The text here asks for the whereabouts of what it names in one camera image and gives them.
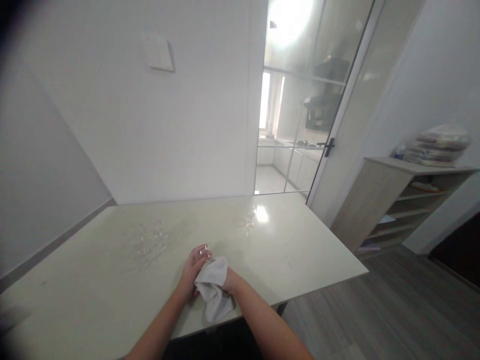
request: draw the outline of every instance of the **kitchen countertop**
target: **kitchen countertop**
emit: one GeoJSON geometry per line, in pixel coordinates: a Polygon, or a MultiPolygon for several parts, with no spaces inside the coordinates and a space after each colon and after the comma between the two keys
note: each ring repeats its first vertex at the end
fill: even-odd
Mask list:
{"type": "MultiPolygon", "coordinates": [[[[265,136],[259,136],[258,139],[261,140],[262,142],[265,142],[265,141],[272,142],[272,143],[276,142],[284,145],[285,147],[293,146],[293,141],[284,140],[278,137],[272,139],[265,136]]],[[[302,155],[305,155],[306,157],[318,162],[322,159],[323,150],[324,150],[323,148],[320,148],[317,146],[312,146],[311,149],[298,148],[298,147],[295,148],[296,152],[302,155]]]]}
{"type": "MultiPolygon", "coordinates": [[[[19,306],[28,314],[7,340],[19,343],[27,359],[123,357],[202,243],[225,256],[270,305],[368,272],[297,194],[113,206],[3,293],[4,310],[19,306]],[[252,204],[256,216],[248,228],[252,204]],[[138,239],[157,229],[161,241],[142,252],[138,239]]],[[[221,322],[239,316],[236,307],[221,322]]],[[[173,338],[211,326],[198,297],[173,338]]]]}

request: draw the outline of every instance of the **shelving unit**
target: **shelving unit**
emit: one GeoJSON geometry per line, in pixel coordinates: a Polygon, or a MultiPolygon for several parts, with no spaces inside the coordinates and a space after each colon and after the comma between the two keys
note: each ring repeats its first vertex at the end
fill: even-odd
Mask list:
{"type": "Polygon", "coordinates": [[[331,231],[356,254],[369,240],[382,250],[401,244],[478,169],[429,167],[390,157],[366,157],[331,231]],[[410,186],[431,183],[441,192],[410,186]],[[394,221],[379,223],[384,215],[394,221]]]}

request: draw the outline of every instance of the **light switch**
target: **light switch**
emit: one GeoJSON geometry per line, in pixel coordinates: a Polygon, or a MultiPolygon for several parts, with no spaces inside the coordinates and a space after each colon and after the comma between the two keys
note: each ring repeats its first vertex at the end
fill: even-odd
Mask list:
{"type": "Polygon", "coordinates": [[[146,61],[152,69],[175,71],[167,40],[156,33],[143,33],[141,41],[146,61]]]}

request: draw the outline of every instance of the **wood-grain floor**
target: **wood-grain floor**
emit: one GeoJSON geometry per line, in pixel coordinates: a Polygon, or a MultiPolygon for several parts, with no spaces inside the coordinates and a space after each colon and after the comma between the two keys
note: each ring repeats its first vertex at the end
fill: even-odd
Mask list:
{"type": "Polygon", "coordinates": [[[283,313],[316,359],[480,359],[480,294],[401,249],[363,264],[283,313]]]}

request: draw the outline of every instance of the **hand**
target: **hand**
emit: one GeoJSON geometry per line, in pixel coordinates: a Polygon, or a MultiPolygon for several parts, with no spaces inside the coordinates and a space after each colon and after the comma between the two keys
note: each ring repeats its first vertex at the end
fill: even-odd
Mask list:
{"type": "Polygon", "coordinates": [[[194,248],[188,259],[186,260],[186,264],[183,267],[183,271],[181,273],[180,280],[178,281],[178,285],[176,286],[175,293],[180,296],[180,299],[186,304],[194,295],[195,284],[194,281],[197,278],[197,275],[200,272],[202,266],[207,262],[207,258],[202,257],[195,260],[195,251],[204,247],[206,244],[202,244],[194,248]]]}
{"type": "Polygon", "coordinates": [[[226,269],[226,279],[223,286],[220,288],[230,295],[235,295],[235,291],[238,288],[239,283],[243,280],[243,278],[238,275],[235,271],[233,271],[230,267],[226,269]]]}

